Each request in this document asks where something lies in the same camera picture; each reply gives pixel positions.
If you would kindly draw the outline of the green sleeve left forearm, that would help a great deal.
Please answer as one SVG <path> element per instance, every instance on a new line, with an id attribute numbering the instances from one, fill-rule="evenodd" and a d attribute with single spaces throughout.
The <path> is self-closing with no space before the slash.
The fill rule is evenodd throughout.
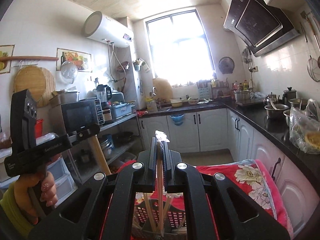
<path id="1" fill-rule="evenodd" d="M 29 232 L 34 227 L 33 223 L 25 218 L 22 213 L 23 208 L 27 210 L 32 208 L 27 190 L 24 190 L 23 193 L 16 193 L 15 184 L 11 184 L 3 194 L 1 207 L 14 228 L 22 235 L 23 239 L 27 239 Z"/>

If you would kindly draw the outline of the left hand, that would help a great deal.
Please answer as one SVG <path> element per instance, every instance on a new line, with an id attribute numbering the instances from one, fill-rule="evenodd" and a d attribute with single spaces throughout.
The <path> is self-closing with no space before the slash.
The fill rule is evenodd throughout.
<path id="1" fill-rule="evenodd" d="M 35 225 L 38 222 L 37 204 L 53 207 L 57 201 L 57 190 L 54 176 L 47 172 L 21 175 L 14 183 L 14 198 L 22 215 Z"/>

